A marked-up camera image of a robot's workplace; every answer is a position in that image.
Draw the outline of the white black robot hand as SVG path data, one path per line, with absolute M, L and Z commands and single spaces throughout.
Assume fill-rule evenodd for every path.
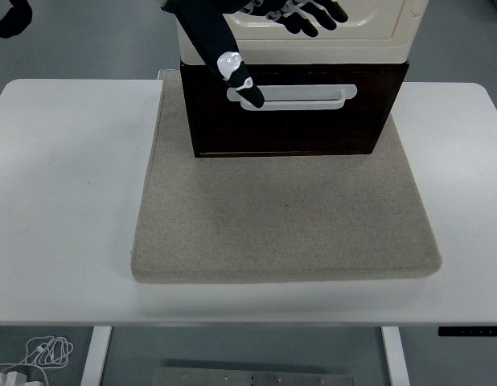
M 239 52 L 226 14 L 241 12 L 282 25 L 289 33 L 314 38 L 318 30 L 310 18 L 329 31 L 348 20 L 336 1 L 161 1 L 161 10 L 173 14 L 210 72 L 252 106 L 265 99 Z

